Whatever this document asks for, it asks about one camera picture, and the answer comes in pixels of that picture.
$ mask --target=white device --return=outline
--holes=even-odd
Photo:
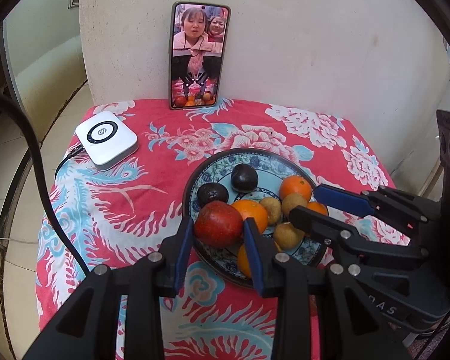
[[[102,111],[75,129],[97,169],[108,170],[138,149],[137,135],[110,111]]]

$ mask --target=dark purple fruit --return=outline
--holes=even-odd
[[[257,171],[246,163],[239,163],[232,170],[230,183],[232,188],[237,192],[252,192],[258,185]]]
[[[207,183],[198,188],[197,191],[198,205],[202,208],[205,204],[220,200],[228,203],[228,191],[220,183]]]

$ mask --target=blue patterned plate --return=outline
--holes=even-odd
[[[230,186],[230,177],[237,164],[250,164],[258,173],[258,187],[251,193],[237,193]],[[315,188],[315,183],[297,165],[283,157],[260,149],[231,149],[222,151],[202,162],[188,180],[183,194],[183,214],[195,221],[200,207],[197,202],[198,188],[206,183],[220,183],[228,190],[228,203],[250,199],[259,202],[266,196],[278,199],[278,190],[287,176],[299,175]],[[268,227],[263,235],[272,238],[274,226]],[[252,287],[252,281],[243,275],[236,265],[236,255],[240,243],[226,249],[215,249],[194,238],[194,247],[198,255],[225,279],[244,287]],[[293,250],[285,250],[304,265],[316,266],[325,253],[326,246],[309,238]]]

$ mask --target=smartphone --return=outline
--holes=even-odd
[[[171,109],[213,107],[217,101],[230,8],[173,4],[170,30]]]

